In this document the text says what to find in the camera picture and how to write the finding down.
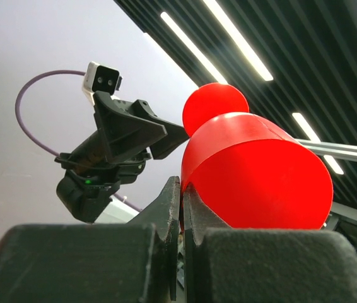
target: red cylinder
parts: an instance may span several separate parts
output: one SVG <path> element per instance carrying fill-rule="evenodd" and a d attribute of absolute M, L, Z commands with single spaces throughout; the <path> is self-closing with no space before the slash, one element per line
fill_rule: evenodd
<path fill-rule="evenodd" d="M 189 97 L 182 191 L 191 183 L 235 228 L 321 228 L 333 195 L 325 165 L 277 125 L 248 111 L 245 97 L 230 85 L 205 85 Z"/>

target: ceiling light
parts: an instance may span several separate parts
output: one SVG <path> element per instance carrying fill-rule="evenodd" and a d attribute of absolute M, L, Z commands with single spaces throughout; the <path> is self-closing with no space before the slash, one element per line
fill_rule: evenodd
<path fill-rule="evenodd" d="M 333 156 L 324 155 L 324 160 L 329 164 L 329 166 L 333 169 L 336 174 L 343 175 L 344 171 L 341 166 L 337 163 L 336 159 Z"/>
<path fill-rule="evenodd" d="M 302 130 L 305 132 L 305 134 L 308 136 L 310 141 L 314 143 L 320 143 L 320 138 L 317 136 L 313 128 L 309 125 L 309 123 L 306 121 L 305 117 L 302 116 L 301 113 L 299 112 L 294 112 L 292 113 L 293 118 L 295 121 L 299 124 L 299 126 L 302 128 Z M 329 166 L 332 168 L 332 170 L 339 175 L 343 175 L 344 171 L 340 167 L 340 165 L 337 163 L 336 159 L 334 159 L 333 156 L 329 155 L 324 155 L 324 160 L 329 164 Z"/>
<path fill-rule="evenodd" d="M 183 30 L 174 22 L 174 20 L 166 13 L 163 12 L 160 17 L 176 34 L 176 36 L 184 43 L 185 46 L 197 57 L 199 62 L 209 71 L 209 73 L 216 79 L 217 82 L 228 84 L 222 74 L 216 69 L 210 60 L 196 47 L 190 38 L 183 32 Z"/>
<path fill-rule="evenodd" d="M 183 70 L 181 69 L 181 67 L 173 60 L 173 58 L 170 57 L 170 56 L 165 52 L 165 50 L 162 49 L 161 46 L 160 46 L 155 40 L 153 40 L 153 38 L 152 38 L 148 33 L 144 33 L 144 36 L 145 36 L 146 40 L 148 40 L 148 41 L 153 45 L 153 47 L 156 48 L 156 50 L 157 50 L 160 54 L 162 54 L 165 58 L 167 58 L 167 59 L 171 62 L 172 66 L 175 66 L 177 69 L 180 70 L 180 72 L 184 73 L 184 74 L 188 77 L 188 79 L 190 79 L 191 83 L 194 84 L 194 89 L 195 89 L 195 90 L 198 89 L 198 86 L 194 83 L 194 81 L 185 73 L 185 71 L 183 71 Z"/>
<path fill-rule="evenodd" d="M 253 68 L 260 74 L 260 76 L 266 80 L 271 81 L 274 78 L 272 74 L 268 71 L 264 63 L 260 60 L 254 50 L 251 48 L 250 44 L 243 38 L 242 34 L 236 28 L 232 21 L 230 21 L 228 15 L 223 11 L 219 4 L 215 0 L 203 0 L 212 14 L 221 23 L 223 28 L 228 32 L 230 37 L 236 43 L 240 51 L 253 66 Z"/>
<path fill-rule="evenodd" d="M 292 116 L 302 128 L 302 130 L 305 132 L 305 134 L 308 136 L 310 141 L 314 143 L 320 143 L 319 136 L 317 136 L 313 128 L 309 125 L 309 123 L 306 121 L 305 117 L 303 117 L 301 113 L 294 112 Z"/>

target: ceiling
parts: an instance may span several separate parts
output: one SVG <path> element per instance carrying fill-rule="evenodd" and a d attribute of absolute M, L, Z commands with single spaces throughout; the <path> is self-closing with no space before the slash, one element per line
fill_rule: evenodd
<path fill-rule="evenodd" d="M 301 112 L 322 141 L 357 145 L 357 1 L 218 1 L 274 77 L 265 82 L 202 0 L 115 0 L 197 84 L 214 78 L 166 26 L 167 12 L 229 84 L 295 138 Z M 334 201 L 357 209 L 357 163 L 337 160 Z"/>

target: purple cable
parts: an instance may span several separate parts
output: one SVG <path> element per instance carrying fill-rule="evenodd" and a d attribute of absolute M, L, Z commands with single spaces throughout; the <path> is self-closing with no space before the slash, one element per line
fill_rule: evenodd
<path fill-rule="evenodd" d="M 26 134 L 26 136 L 28 136 L 35 144 L 37 144 L 39 147 L 41 147 L 43 150 L 49 152 L 50 154 L 54 155 L 55 157 L 59 156 L 59 153 L 57 153 L 55 150 L 53 150 L 52 148 L 48 147 L 47 145 L 45 145 L 44 143 L 42 143 L 40 140 L 38 140 L 36 137 L 34 137 L 34 135 L 27 129 L 27 127 L 25 126 L 23 119 L 21 118 L 21 114 L 20 114 L 20 104 L 21 104 L 21 100 L 25 94 L 25 92 L 36 82 L 40 81 L 41 79 L 44 79 L 46 77 L 49 76 L 54 76 L 56 74 L 76 74 L 78 76 L 84 76 L 85 73 L 82 71 L 73 71 L 70 69 L 60 69 L 57 71 L 48 71 L 46 73 L 42 73 L 36 77 L 34 77 L 33 79 L 31 79 L 29 82 L 27 82 L 26 84 L 24 84 L 24 86 L 21 88 L 19 94 L 16 97 L 16 103 L 15 103 L 15 113 L 16 113 L 16 120 L 21 128 L 21 130 Z M 141 211 L 142 209 L 138 208 L 137 206 L 133 205 L 132 203 L 128 202 L 127 200 L 124 201 L 123 197 L 121 197 L 119 194 L 115 193 L 114 196 L 120 200 L 121 202 L 124 202 L 126 205 L 128 205 L 129 207 L 131 207 L 132 209 L 136 210 L 136 211 Z"/>

